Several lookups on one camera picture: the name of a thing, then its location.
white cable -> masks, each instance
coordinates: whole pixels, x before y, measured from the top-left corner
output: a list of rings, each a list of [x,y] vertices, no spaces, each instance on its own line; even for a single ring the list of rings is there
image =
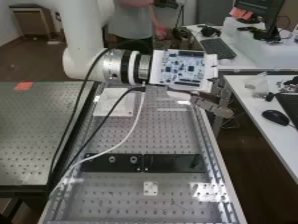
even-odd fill
[[[132,135],[132,133],[133,133],[133,131],[134,131],[134,128],[136,128],[136,126],[137,126],[137,122],[138,122],[138,120],[140,120],[140,115],[141,115],[141,112],[142,112],[142,107],[144,107],[144,102],[145,102],[145,95],[146,95],[146,94],[142,93],[142,96],[141,96],[141,103],[140,103],[140,108],[138,108],[138,112],[137,112],[136,120],[134,120],[132,129],[130,129],[130,131],[128,132],[126,137],[122,139],[122,141],[121,141],[114,147],[112,147],[110,149],[106,149],[104,152],[96,154],[94,156],[90,156],[90,157],[82,159],[81,161],[78,161],[77,163],[74,163],[74,164],[69,167],[69,169],[68,169],[66,173],[64,174],[62,178],[60,179],[60,181],[58,181],[58,183],[57,183],[54,189],[52,190],[49,197],[52,197],[54,191],[58,189],[60,185],[62,184],[65,177],[69,175],[69,173],[72,172],[72,170],[73,170],[80,164],[82,164],[84,162],[86,162],[86,161],[89,161],[89,160],[92,160],[92,159],[96,159],[96,158],[98,158],[100,156],[102,156],[104,154],[112,152],[114,149],[117,149],[117,148],[126,142],[129,136]]]

white table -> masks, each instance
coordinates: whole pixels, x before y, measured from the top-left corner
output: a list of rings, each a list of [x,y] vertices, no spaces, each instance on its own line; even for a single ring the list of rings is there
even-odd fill
[[[267,76],[270,91],[277,93],[277,82],[291,80],[293,77],[290,75]],[[245,81],[249,78],[251,76],[225,76],[227,85],[246,113],[298,184],[298,131],[293,127],[283,127],[262,117],[262,112],[266,110],[278,110],[283,113],[285,110],[277,99],[273,102],[266,102],[263,99],[253,98],[253,90],[245,88]]]
[[[198,27],[198,25],[191,25],[186,26],[187,30],[191,32],[195,40],[199,42],[205,39],[213,39],[214,37],[203,37],[201,34],[202,28]],[[222,26],[214,26],[214,28],[222,30]],[[282,31],[281,32],[282,37],[289,36],[289,31]],[[293,71],[293,68],[289,69],[278,69],[277,68],[265,68],[265,67],[258,67],[255,63],[250,60],[249,57],[246,57],[234,47],[233,45],[233,38],[222,32],[221,39],[225,41],[227,46],[231,48],[231,50],[235,52],[237,57],[233,60],[219,60],[218,61],[218,71],[225,72],[225,71],[233,71],[235,73],[242,72],[242,71]]]

small white block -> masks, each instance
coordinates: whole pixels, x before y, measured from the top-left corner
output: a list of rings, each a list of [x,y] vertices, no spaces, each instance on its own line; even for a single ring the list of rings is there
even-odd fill
[[[144,182],[144,195],[157,196],[158,195],[158,183],[146,181]]]

gray shirt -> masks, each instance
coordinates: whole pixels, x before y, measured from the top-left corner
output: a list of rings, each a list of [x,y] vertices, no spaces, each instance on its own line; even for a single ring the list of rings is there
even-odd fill
[[[126,39],[145,39],[153,36],[149,8],[133,8],[114,0],[116,12],[109,22],[109,33]]]

circuit board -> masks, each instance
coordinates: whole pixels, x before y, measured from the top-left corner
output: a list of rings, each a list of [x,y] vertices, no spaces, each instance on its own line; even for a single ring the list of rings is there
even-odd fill
[[[203,53],[167,50],[163,52],[159,84],[199,87],[205,76]]]

